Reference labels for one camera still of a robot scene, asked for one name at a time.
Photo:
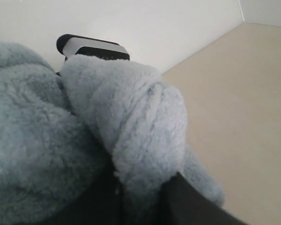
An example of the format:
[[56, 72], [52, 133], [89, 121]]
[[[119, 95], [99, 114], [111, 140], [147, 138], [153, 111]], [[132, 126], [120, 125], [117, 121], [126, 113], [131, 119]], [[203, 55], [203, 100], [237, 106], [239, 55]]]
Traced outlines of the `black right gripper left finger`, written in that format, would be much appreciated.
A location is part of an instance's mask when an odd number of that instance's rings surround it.
[[109, 162], [94, 183], [70, 204], [58, 219], [59, 225], [122, 225], [122, 186]]

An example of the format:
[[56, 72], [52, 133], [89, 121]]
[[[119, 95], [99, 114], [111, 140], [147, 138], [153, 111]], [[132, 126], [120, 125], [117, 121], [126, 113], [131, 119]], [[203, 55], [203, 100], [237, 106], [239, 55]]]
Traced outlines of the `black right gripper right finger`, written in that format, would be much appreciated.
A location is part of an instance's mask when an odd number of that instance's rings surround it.
[[161, 189], [155, 225], [245, 225], [177, 173]]

